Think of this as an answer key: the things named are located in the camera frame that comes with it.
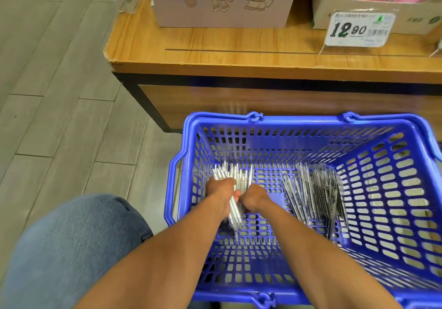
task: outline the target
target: denim fabric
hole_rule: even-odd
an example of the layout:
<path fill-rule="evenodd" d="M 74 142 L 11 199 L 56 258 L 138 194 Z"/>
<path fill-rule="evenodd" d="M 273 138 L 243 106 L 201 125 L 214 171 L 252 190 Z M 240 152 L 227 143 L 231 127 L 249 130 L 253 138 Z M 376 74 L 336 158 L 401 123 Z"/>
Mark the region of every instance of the denim fabric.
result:
<path fill-rule="evenodd" d="M 124 256 L 153 236 L 144 218 L 113 195 L 58 207 L 18 241 L 1 308 L 71 308 Z"/>

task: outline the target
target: wooden display table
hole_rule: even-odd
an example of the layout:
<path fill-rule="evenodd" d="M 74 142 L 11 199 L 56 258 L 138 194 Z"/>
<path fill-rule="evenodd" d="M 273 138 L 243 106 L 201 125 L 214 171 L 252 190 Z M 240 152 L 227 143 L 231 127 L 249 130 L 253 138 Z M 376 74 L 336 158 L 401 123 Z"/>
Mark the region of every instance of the wooden display table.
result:
<path fill-rule="evenodd" d="M 166 132 L 194 111 L 414 112 L 442 141 L 442 58 L 429 58 L 441 26 L 391 35 L 381 48 L 322 50 L 326 31 L 311 28 L 310 0 L 294 0 L 283 29 L 159 28 L 150 1 L 119 15 L 104 54 Z"/>

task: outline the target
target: white price tag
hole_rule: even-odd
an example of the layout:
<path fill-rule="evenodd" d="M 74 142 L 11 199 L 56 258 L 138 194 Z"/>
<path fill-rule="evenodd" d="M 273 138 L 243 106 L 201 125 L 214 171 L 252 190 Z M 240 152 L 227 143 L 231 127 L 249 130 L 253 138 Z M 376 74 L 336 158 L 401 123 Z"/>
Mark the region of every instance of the white price tag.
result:
<path fill-rule="evenodd" d="M 336 12 L 325 45 L 381 47 L 387 43 L 396 15 L 383 12 Z"/>

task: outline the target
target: person's left hand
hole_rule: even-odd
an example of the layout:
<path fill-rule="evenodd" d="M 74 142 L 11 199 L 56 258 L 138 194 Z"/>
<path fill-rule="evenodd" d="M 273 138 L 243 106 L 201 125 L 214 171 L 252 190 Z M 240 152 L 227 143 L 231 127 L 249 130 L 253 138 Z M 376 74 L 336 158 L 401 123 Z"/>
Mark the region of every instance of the person's left hand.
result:
<path fill-rule="evenodd" d="M 224 218 L 230 214 L 230 198 L 233 196 L 235 202 L 238 202 L 241 191 L 234 191 L 236 180 L 234 178 L 215 180 L 211 177 L 206 183 L 206 196 L 213 196 L 215 199 L 220 199 L 222 203 L 222 215 Z"/>

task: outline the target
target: green logo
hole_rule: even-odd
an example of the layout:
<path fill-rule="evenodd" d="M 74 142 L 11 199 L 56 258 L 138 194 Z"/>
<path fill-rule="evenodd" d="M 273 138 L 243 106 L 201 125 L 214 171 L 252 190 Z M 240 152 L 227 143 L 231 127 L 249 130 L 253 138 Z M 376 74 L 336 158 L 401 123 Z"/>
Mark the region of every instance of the green logo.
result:
<path fill-rule="evenodd" d="M 434 17 L 433 19 L 430 20 L 430 24 L 434 24 L 436 22 L 439 22 L 441 20 L 441 18 L 439 16 Z"/>

